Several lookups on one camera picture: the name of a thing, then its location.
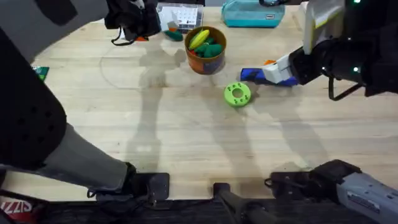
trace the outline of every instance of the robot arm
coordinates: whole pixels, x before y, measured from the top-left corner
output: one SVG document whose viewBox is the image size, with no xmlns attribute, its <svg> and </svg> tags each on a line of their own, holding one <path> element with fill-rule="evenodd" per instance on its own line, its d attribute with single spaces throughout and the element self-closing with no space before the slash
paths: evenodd
<svg viewBox="0 0 398 224">
<path fill-rule="evenodd" d="M 310 172 L 274 172 L 265 184 L 275 198 L 331 200 L 381 224 L 398 218 L 398 191 L 343 161 L 330 161 Z"/>
<path fill-rule="evenodd" d="M 306 85 L 329 78 L 329 97 L 340 100 L 365 87 L 365 96 L 398 93 L 397 1 L 311 0 L 305 15 L 304 46 L 264 66 L 266 79 L 280 83 L 294 77 Z M 335 80 L 353 87 L 335 96 Z"/>
<path fill-rule="evenodd" d="M 46 47 L 103 17 L 110 29 L 154 34 L 157 14 L 149 12 L 155 5 L 142 0 L 0 0 L 0 11 L 0 167 L 85 186 L 97 195 L 127 197 L 148 195 L 160 176 L 167 189 L 158 189 L 155 200 L 167 198 L 168 174 L 138 174 L 133 165 L 84 140 L 29 64 Z"/>
</svg>

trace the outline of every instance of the green ring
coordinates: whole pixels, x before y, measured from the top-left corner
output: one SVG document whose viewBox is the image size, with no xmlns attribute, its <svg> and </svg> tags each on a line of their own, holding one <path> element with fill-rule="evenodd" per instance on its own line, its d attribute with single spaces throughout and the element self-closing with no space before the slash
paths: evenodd
<svg viewBox="0 0 398 224">
<path fill-rule="evenodd" d="M 240 89 L 242 91 L 242 97 L 235 97 L 232 92 L 236 89 Z M 224 99 L 225 101 L 233 106 L 233 107 L 241 107 L 246 106 L 251 98 L 251 91 L 249 87 L 241 82 L 231 83 L 224 90 Z"/>
</svg>

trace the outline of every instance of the green toy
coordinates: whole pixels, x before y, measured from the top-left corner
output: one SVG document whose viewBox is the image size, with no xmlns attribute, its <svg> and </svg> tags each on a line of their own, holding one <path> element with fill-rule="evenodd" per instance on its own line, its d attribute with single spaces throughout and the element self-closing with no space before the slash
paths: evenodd
<svg viewBox="0 0 398 224">
<path fill-rule="evenodd" d="M 182 41 L 183 40 L 183 36 L 179 31 L 165 31 L 164 32 L 168 37 L 170 37 L 172 40 L 174 41 Z"/>
<path fill-rule="evenodd" d="M 212 37 L 206 39 L 206 41 L 194 51 L 198 57 L 201 58 L 212 58 L 215 57 L 223 51 L 223 46 L 220 44 L 214 44 L 215 40 Z"/>
<path fill-rule="evenodd" d="M 44 81 L 45 78 L 47 77 L 47 74 L 48 74 L 50 68 L 37 66 L 37 67 L 33 67 L 33 70 L 36 72 L 37 76 L 39 76 L 39 78 L 42 81 Z"/>
<path fill-rule="evenodd" d="M 232 107 L 246 106 L 250 102 L 251 91 L 241 82 L 232 83 L 225 88 L 224 99 Z"/>
<path fill-rule="evenodd" d="M 221 54 L 222 51 L 223 51 L 223 46 L 221 46 L 220 44 L 211 44 L 207 46 L 203 57 L 205 58 L 215 57 Z"/>
</svg>

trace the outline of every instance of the gray padding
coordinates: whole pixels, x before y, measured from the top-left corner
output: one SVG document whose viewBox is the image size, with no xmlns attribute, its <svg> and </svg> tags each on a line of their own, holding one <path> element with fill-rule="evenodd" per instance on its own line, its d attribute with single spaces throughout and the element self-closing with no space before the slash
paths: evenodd
<svg viewBox="0 0 398 224">
<path fill-rule="evenodd" d="M 81 26 L 104 18 L 109 11 L 106 0 L 71 2 L 78 15 L 67 25 L 58 26 L 41 13 L 34 0 L 0 0 L 0 26 L 31 63 L 44 49 Z"/>
<path fill-rule="evenodd" d="M 83 139 L 68 124 L 61 144 L 44 161 L 38 174 L 90 190 L 119 190 L 127 165 Z"/>
<path fill-rule="evenodd" d="M 341 204 L 381 223 L 398 223 L 398 191 L 367 174 L 351 174 L 337 185 Z"/>
</svg>

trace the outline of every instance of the orange tip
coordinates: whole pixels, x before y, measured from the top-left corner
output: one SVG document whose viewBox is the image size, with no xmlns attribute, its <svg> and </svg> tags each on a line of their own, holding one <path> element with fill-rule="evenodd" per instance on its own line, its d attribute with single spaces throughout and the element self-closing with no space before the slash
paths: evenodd
<svg viewBox="0 0 398 224">
<path fill-rule="evenodd" d="M 138 37 L 136 41 L 148 41 L 148 40 L 143 37 Z"/>
<path fill-rule="evenodd" d="M 269 64 L 272 64 L 272 63 L 275 63 L 276 61 L 275 60 L 267 60 L 265 63 L 264 63 L 264 65 L 269 65 Z"/>
</svg>

